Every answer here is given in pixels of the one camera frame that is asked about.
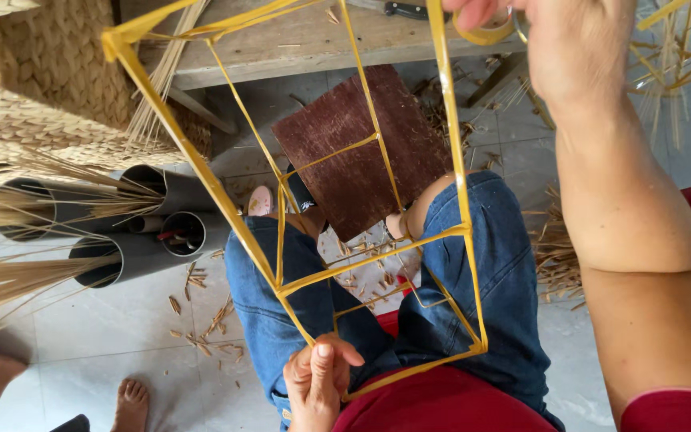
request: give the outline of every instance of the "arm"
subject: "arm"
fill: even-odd
[[[474,5],[478,24],[494,1],[445,6]],[[531,81],[557,124],[563,214],[616,421],[642,392],[691,388],[691,211],[623,90],[634,3],[514,1],[532,24]]]

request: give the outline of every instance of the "tape roll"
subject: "tape roll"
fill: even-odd
[[[493,20],[490,20],[487,24],[468,31],[461,30],[457,27],[458,14],[460,14],[460,11],[455,11],[455,15],[452,15],[452,24],[455,25],[455,30],[457,30],[457,33],[463,38],[477,45],[496,44],[513,33],[513,17],[510,6],[507,9],[507,21],[504,24],[497,25],[497,18],[493,18],[495,23],[492,22]]]

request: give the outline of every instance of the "grey pipe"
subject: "grey pipe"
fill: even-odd
[[[127,221],[127,230],[135,234],[144,232],[159,233],[163,224],[164,216],[135,216]]]
[[[175,230],[183,230],[182,237],[188,238],[186,243],[171,244],[173,238],[163,240],[164,248],[171,254],[180,257],[189,257],[194,254],[208,254],[224,248],[231,232],[231,226],[222,213],[194,213],[190,211],[178,211],[171,214],[161,228],[162,233]],[[201,241],[192,249],[189,242],[195,238]]]
[[[103,288],[146,274],[188,264],[201,257],[201,254],[178,257],[168,253],[164,250],[162,242],[157,240],[156,234],[115,233],[106,237],[109,241],[102,244],[99,244],[96,238],[82,238],[74,245],[68,255],[68,258],[71,259],[101,257],[116,252],[121,254],[120,263],[86,271],[74,278],[82,286],[92,286],[99,280],[109,278],[103,283],[92,286],[92,288]]]
[[[55,201],[52,215],[54,225],[51,226],[49,222],[44,222],[45,227],[51,226],[50,231],[46,229],[29,231],[27,228],[17,225],[0,226],[0,233],[11,240],[30,241],[40,238],[75,237],[76,235],[87,235],[87,233],[105,234],[126,229],[122,222],[129,216],[121,214],[107,218],[95,218],[90,212],[91,207],[89,205],[77,204],[76,201],[87,201],[89,204],[89,201],[99,199],[98,188],[33,178],[14,178],[0,186],[0,190],[3,188],[35,192],[42,194],[45,199]]]
[[[148,214],[177,211],[219,212],[215,200],[197,177],[178,174],[150,165],[135,165],[121,173],[121,181],[140,184],[164,195],[161,205]]]

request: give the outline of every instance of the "knife handle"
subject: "knife handle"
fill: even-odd
[[[407,5],[406,3],[386,2],[386,15],[400,15],[406,18],[428,20],[428,10],[423,6]]]

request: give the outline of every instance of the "wrist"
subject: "wrist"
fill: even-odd
[[[600,122],[618,121],[630,105],[625,92],[614,92],[600,97],[587,97],[573,101],[546,101],[548,111],[557,128],[585,129]]]

